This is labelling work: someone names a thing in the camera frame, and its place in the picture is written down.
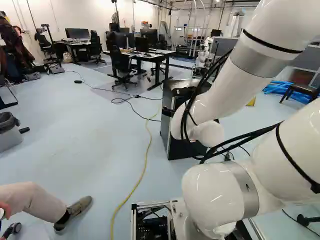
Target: shoe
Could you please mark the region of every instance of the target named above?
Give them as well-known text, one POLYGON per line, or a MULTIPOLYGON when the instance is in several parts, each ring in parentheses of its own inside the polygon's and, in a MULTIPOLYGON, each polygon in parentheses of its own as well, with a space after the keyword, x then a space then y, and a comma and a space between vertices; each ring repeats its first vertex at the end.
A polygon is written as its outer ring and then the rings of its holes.
POLYGON ((66 210, 70 213, 70 217, 65 223, 55 223, 53 225, 55 232, 58 234, 62 233, 62 230, 64 230, 67 225, 73 221, 73 219, 89 210, 92 205, 92 201, 92 196, 85 196, 71 206, 68 206, 66 210))

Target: black monitor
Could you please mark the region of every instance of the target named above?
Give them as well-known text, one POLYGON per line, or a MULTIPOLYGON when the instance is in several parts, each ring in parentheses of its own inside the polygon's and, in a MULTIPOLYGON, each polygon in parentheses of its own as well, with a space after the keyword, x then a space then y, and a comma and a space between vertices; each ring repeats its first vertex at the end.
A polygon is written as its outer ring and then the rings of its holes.
POLYGON ((120 33, 126 33, 126 34, 130 33, 130 28, 128 27, 120 27, 119 30, 120 30, 120 33))
POLYGON ((119 23, 110 22, 109 23, 109 29, 110 29, 110 32, 120 32, 119 23))
POLYGON ((158 43, 157 29, 140 29, 141 37, 147 38, 150 46, 156 46, 158 43))
POLYGON ((65 34, 70 39, 89 39, 90 33, 85 28, 65 28, 65 34))
POLYGON ((115 33, 115 42, 119 48, 127 47, 127 38, 129 47, 135 47, 135 35, 133 33, 125 33, 125 32, 114 32, 115 33))
POLYGON ((149 51, 149 41, 145 37, 136 37, 135 38, 135 49, 138 52, 147 53, 149 51))

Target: trash can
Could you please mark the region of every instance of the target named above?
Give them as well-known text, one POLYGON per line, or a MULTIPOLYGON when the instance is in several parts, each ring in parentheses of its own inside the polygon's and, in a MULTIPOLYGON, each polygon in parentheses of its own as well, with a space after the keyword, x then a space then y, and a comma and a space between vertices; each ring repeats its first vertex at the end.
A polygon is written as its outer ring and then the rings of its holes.
POLYGON ((19 125, 19 120, 11 112, 0 113, 0 153, 22 142, 19 125))

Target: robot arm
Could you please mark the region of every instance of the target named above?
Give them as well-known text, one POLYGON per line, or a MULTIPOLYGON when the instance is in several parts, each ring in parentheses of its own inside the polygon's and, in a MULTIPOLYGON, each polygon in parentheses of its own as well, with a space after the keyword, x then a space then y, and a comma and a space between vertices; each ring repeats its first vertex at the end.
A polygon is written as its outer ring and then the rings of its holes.
MULTIPOLYGON (((207 147, 223 142, 223 128, 213 120, 242 108, 303 52, 320 29, 319 7, 318 0, 260 1, 214 84, 193 102, 190 114, 197 125, 187 116, 190 139, 207 147)), ((176 139, 181 139, 184 111, 182 104, 171 121, 176 139)), ((318 201, 319 133, 320 100, 315 100, 270 132, 252 159, 189 169, 182 190, 195 225, 207 237, 221 239, 241 219, 275 211, 287 202, 318 201)))

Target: trouser leg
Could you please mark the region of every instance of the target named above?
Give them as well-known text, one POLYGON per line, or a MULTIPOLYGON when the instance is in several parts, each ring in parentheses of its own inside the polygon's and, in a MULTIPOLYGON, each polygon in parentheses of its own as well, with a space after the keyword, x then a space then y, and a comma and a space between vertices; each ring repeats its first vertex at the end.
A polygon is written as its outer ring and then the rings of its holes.
POLYGON ((66 212, 66 205, 33 182, 0 186, 0 202, 11 207, 11 214, 26 212, 50 223, 56 223, 66 212))

